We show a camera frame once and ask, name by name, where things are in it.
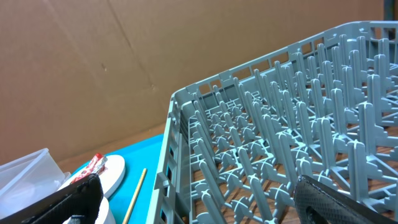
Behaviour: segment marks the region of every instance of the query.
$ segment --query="chopstick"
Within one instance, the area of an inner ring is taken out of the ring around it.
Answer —
[[[146,174],[147,174],[147,169],[144,168],[144,170],[142,171],[142,174],[141,174],[141,178],[139,179],[138,185],[136,187],[136,191],[134,192],[134,195],[132,196],[129,208],[127,209],[126,216],[124,217],[123,224],[127,224],[127,222],[130,219],[132,208],[134,208],[134,204],[136,203],[139,191],[141,189],[142,183],[144,182],[144,178],[145,178]]]

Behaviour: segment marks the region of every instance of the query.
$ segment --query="brown wall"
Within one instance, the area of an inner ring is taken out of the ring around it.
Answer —
[[[60,159],[165,121],[171,94],[382,1],[2,0],[0,164]]]

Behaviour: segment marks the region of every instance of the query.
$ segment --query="blue surface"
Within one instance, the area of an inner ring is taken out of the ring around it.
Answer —
[[[109,198],[109,206],[116,223],[122,223],[127,212],[132,195],[136,190],[142,170],[147,168],[147,174],[139,192],[136,204],[132,210],[129,223],[145,223],[150,196],[154,187],[156,169],[162,148],[163,134],[146,139],[145,141],[119,149],[107,155],[120,155],[126,161],[126,174],[118,189]]]

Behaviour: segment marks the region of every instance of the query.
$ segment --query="dish rack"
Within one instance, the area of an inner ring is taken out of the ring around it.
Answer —
[[[300,174],[398,210],[397,28],[350,22],[176,91],[146,223],[277,223]]]

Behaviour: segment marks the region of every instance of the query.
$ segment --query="white plate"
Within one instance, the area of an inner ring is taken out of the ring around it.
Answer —
[[[106,158],[108,158],[108,160],[105,162],[105,170],[100,173],[99,179],[101,180],[104,197],[109,198],[122,182],[126,168],[124,166],[125,163],[123,157],[112,155],[106,156]],[[83,172],[83,169],[84,168],[65,181],[59,190],[68,186],[75,177]]]
[[[101,205],[99,206],[98,218],[95,220],[95,224],[115,224],[113,214],[109,209],[109,202],[106,198],[102,198]]]

